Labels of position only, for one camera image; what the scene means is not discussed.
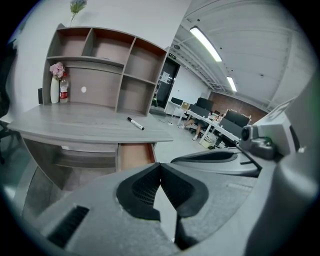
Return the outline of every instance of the white table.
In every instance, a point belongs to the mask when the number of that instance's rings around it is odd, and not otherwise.
[[[178,105],[178,104],[176,104],[176,103],[173,103],[172,101],[169,101],[168,103],[170,103],[171,105],[173,105],[173,111],[172,111],[172,114],[171,114],[171,117],[173,117],[176,108],[181,109],[181,105]]]
[[[232,141],[237,142],[237,143],[239,142],[239,138],[238,138],[237,136],[233,135],[231,132],[227,131],[226,129],[223,129],[222,127],[220,127],[218,122],[209,120],[208,118],[204,118],[204,117],[202,117],[202,116],[200,116],[200,115],[192,112],[191,110],[185,110],[185,111],[181,114],[177,125],[180,124],[180,122],[181,122],[181,120],[182,120],[182,117],[184,116],[185,113],[189,114],[189,116],[188,116],[188,118],[187,118],[186,121],[189,121],[189,120],[190,120],[190,117],[193,116],[194,118],[199,119],[199,120],[202,120],[202,121],[205,121],[206,123],[209,124],[209,126],[208,126],[207,129],[205,130],[202,138],[200,139],[199,144],[201,144],[201,143],[204,141],[204,139],[205,139],[205,137],[207,136],[207,134],[208,134],[211,126],[213,126],[213,128],[214,128],[214,129],[212,130],[212,133],[214,132],[214,130],[217,130],[217,131],[219,131],[220,133],[222,133],[223,135],[227,136],[227,137],[228,137],[229,139],[231,139]]]

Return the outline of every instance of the ceiling light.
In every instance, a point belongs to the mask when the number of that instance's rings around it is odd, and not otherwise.
[[[222,62],[219,54],[212,45],[212,43],[207,39],[205,34],[196,26],[190,29],[190,32],[204,45],[204,47],[211,53],[212,57],[216,62]]]
[[[236,92],[237,89],[236,89],[236,86],[235,86],[235,83],[234,83],[234,80],[232,79],[232,77],[227,76],[226,79],[228,79],[228,82],[229,82],[229,84],[231,86],[232,91]]]

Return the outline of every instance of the exit sign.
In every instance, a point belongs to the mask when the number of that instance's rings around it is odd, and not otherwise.
[[[177,57],[176,57],[176,56],[174,56],[174,55],[173,55],[172,53],[170,53],[170,52],[169,52],[169,57],[170,57],[170,58],[172,58],[172,59],[174,59],[174,60],[176,60],[176,59],[177,59]]]

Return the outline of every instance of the shorts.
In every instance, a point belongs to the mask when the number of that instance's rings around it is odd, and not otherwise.
[[[192,119],[194,120],[194,124],[196,126],[201,125],[202,128],[209,126],[209,124],[205,121],[199,120],[199,119]]]

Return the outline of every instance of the brick wall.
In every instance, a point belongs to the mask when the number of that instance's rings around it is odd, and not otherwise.
[[[224,114],[228,109],[232,109],[246,116],[251,116],[251,124],[254,124],[267,114],[255,106],[219,93],[211,92],[209,100],[214,102],[212,108],[213,112],[217,110],[221,114]]]

